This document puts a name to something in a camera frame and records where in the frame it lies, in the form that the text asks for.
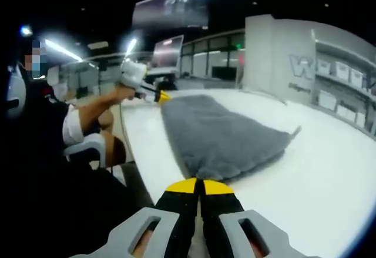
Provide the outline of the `person's left hand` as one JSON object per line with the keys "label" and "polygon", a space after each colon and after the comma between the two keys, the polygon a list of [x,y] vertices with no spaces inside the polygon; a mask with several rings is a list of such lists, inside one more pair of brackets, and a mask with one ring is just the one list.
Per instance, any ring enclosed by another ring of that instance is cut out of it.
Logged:
{"label": "person's left hand", "polygon": [[132,100],[135,97],[135,93],[135,89],[118,83],[113,91],[113,101],[114,103],[121,103],[125,99]]}

